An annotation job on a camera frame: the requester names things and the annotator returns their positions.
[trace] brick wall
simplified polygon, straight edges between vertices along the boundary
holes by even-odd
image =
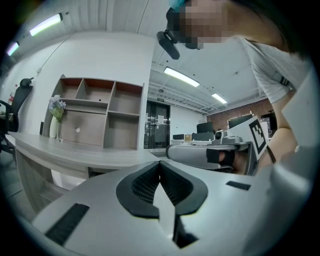
[[[249,114],[250,111],[260,118],[261,115],[268,114],[270,110],[273,110],[270,101],[268,99],[260,100],[255,103],[230,109],[217,114],[212,114],[207,116],[207,121],[213,123],[213,128],[215,130],[222,129],[226,130],[228,125],[228,120],[231,118],[242,117],[245,114]]]

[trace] cardboard box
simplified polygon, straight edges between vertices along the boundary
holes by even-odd
[[[184,141],[185,141],[185,142],[190,142],[190,141],[192,141],[192,135],[191,135],[191,134],[185,134],[185,135],[184,135]]]

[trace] flower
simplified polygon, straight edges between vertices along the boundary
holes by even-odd
[[[60,98],[60,95],[55,95],[49,99],[49,111],[60,123],[64,114],[66,103]]]

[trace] white vase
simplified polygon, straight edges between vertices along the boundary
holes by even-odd
[[[50,131],[49,131],[50,138],[55,138],[57,136],[57,129],[58,129],[58,120],[56,119],[56,117],[53,116],[50,124]]]

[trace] person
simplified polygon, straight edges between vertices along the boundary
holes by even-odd
[[[247,45],[253,74],[277,120],[277,131],[268,146],[276,161],[293,153],[297,141],[282,109],[293,96],[289,92],[299,89],[313,64],[291,22],[277,8],[277,1],[171,0],[170,4],[179,12],[179,34],[192,43],[200,46],[238,37]],[[224,158],[221,152],[219,161]],[[246,154],[237,151],[233,162],[236,173],[243,174],[246,164]],[[258,170],[269,164],[272,159],[266,151]]]

